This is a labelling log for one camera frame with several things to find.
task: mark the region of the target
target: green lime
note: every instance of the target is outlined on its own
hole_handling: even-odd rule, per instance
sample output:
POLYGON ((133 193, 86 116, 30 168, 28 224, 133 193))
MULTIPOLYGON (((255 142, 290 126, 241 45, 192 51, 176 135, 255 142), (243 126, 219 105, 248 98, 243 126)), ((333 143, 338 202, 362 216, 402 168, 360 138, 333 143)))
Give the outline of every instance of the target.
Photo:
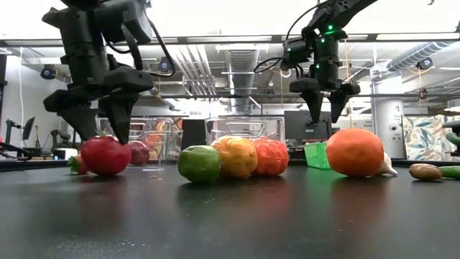
POLYGON ((181 176, 191 182, 212 182, 219 176, 221 158, 210 146, 187 147, 180 152, 178 169, 181 176))

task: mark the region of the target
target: ventilation duct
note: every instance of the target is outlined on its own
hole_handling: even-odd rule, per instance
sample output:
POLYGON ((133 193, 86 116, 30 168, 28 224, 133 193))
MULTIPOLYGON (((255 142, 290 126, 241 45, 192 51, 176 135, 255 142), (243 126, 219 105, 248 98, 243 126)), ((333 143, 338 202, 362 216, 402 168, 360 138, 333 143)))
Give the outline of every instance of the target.
MULTIPOLYGON (((229 69, 230 88, 237 95, 251 94, 254 83, 254 69, 259 59, 260 50, 226 50, 225 61, 229 69)), ((231 111, 238 114, 250 113, 248 98, 235 98, 231 100, 231 111)))
POLYGON ((387 71, 396 72, 408 68, 416 63, 436 54, 438 51, 454 44, 454 42, 427 42, 413 47, 387 65, 387 71))

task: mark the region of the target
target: table surface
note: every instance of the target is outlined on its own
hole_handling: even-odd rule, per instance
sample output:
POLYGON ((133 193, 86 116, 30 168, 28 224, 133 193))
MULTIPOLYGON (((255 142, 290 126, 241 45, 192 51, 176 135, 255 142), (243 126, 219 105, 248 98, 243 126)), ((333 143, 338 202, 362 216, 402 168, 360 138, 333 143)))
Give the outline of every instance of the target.
POLYGON ((460 181, 289 167, 197 186, 175 166, 115 178, 0 173, 0 258, 457 258, 460 181))

